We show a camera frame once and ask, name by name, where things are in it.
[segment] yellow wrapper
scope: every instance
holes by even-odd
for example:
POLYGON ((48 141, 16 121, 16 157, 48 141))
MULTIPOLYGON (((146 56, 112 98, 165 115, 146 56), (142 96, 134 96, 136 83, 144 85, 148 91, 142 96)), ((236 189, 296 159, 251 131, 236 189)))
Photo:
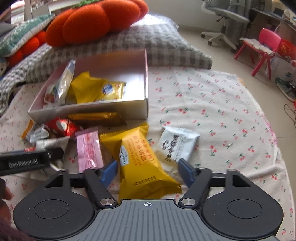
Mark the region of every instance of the yellow wrapper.
POLYGON ((146 141, 148 124, 100 135, 101 142, 120 163, 121 199, 160 199, 181 193, 181 185, 166 174, 146 141))
POLYGON ((124 86, 124 82, 105 82, 102 85, 99 97, 96 100, 100 101, 122 99, 124 86))
POLYGON ((72 80, 68 98, 74 95, 77 104, 95 101, 99 96, 99 91, 107 79, 94 78, 89 76, 89 72, 83 72, 72 80))
POLYGON ((68 118, 85 128, 98 125, 120 126, 124 123, 116 112, 71 114, 68 118))

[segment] person's hand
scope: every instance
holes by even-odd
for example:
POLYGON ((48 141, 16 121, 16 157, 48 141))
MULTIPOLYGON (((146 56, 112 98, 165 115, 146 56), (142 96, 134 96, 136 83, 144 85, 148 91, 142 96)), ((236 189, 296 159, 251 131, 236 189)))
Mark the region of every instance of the person's hand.
MULTIPOLYGON (((12 193, 8 187, 5 187, 3 198, 5 200, 12 199, 12 193)), ((6 202, 1 199, 0 199, 0 217, 3 218, 10 225, 10 220, 11 220, 10 209, 9 209, 8 205, 6 204, 6 202)))

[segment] stuffed toy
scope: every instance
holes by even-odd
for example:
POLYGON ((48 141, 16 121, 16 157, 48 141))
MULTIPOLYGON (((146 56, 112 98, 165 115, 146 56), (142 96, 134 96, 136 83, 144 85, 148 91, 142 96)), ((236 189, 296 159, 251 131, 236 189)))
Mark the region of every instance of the stuffed toy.
POLYGON ((29 56, 45 43, 45 31, 40 31, 30 38, 14 55, 7 57, 8 68, 11 68, 29 56))
POLYGON ((53 47, 97 40, 108 32, 121 31, 148 13, 144 0, 88 0, 58 15, 46 30, 53 47))

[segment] pink plastic chair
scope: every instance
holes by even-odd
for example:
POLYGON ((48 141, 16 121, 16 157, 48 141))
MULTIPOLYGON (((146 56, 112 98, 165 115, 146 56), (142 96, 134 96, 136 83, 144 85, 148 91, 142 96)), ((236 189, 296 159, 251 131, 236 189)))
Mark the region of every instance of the pink plastic chair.
MULTIPOLYGON (((239 57, 239 55, 241 54, 241 52, 243 51, 243 49, 245 47, 249 47, 250 49, 255 50, 257 53, 259 53, 263 56, 262 56, 262 59, 260 60, 260 62, 257 64, 254 71, 252 72, 252 76, 255 76, 257 74, 257 72, 259 71, 259 69, 262 67, 262 65, 264 64, 264 62, 266 60, 267 65, 268 65, 269 79, 271 80, 270 60, 274 57, 274 54, 270 55, 260 49, 255 48, 253 45, 250 44, 250 42, 252 42, 252 41, 254 41, 254 40, 251 40, 251 39, 244 40, 243 46, 240 48, 240 50, 238 51, 238 53, 236 54, 234 59, 237 59, 239 57)), ((266 28, 263 28, 260 32, 260 35, 259 35, 259 43, 261 45, 267 46, 275 53, 280 47, 281 37, 278 36, 275 32, 270 31, 266 28)), ((251 55, 252 63, 255 63, 252 51, 250 51, 250 55, 251 55)))

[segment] red candy wrapper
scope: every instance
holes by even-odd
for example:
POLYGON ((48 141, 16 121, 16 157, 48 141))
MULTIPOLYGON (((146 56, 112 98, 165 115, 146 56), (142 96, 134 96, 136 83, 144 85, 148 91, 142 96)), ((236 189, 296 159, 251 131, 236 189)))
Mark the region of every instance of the red candy wrapper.
POLYGON ((35 151, 35 147, 28 147, 24 149, 24 152, 28 152, 28 151, 35 151))
POLYGON ((59 117, 50 120, 46 125, 52 132, 60 137, 74 137, 75 132, 83 130, 82 127, 76 125, 69 119, 60 119, 59 117))

